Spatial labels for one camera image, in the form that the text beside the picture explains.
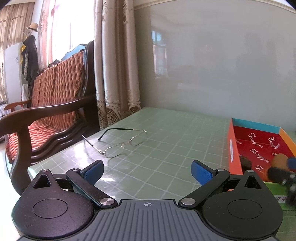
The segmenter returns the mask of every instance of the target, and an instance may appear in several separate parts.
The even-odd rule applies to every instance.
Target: table
[[[136,147],[126,145],[123,155],[105,158],[87,142],[77,144],[29,168],[34,177],[41,169],[65,173],[85,168],[97,159],[104,162],[104,175],[95,186],[120,199],[178,200],[198,188],[190,166],[197,159],[212,169],[228,169],[229,119],[166,109],[143,108],[112,125],[147,131]],[[98,142],[100,131],[88,138],[98,149],[126,142],[137,132],[111,130]],[[280,240],[296,241],[296,211],[285,211],[277,234]]]

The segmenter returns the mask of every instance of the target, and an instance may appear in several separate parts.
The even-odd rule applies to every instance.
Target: box
[[[228,146],[231,174],[242,174],[239,156],[247,157],[252,162],[252,169],[265,181],[282,209],[294,209],[285,203],[286,188],[270,182],[267,177],[267,171],[276,154],[296,156],[295,143],[281,127],[232,118],[228,131]]]

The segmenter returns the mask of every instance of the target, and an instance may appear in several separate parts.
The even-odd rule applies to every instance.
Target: hat
[[[27,29],[33,30],[35,32],[38,32],[37,28],[38,28],[38,24],[37,23],[31,23],[30,26],[27,27]]]

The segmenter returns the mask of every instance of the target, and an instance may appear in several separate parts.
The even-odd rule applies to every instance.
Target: wooden armrest
[[[62,115],[78,110],[84,105],[96,100],[96,95],[79,97],[65,104],[50,105],[44,107],[26,108],[12,112],[0,119],[0,136],[11,134],[28,127],[34,121],[44,117]]]
[[[29,104],[31,100],[21,101],[21,102],[14,102],[5,106],[4,110],[11,110],[11,112],[15,111],[15,107],[21,104]]]

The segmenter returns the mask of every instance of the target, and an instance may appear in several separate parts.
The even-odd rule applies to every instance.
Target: white label
[[[287,199],[287,196],[285,195],[274,195],[274,197],[276,198],[278,203],[285,203]]]
[[[229,147],[230,147],[230,161],[231,163],[233,162],[233,147],[232,147],[232,139],[230,138],[229,142]]]

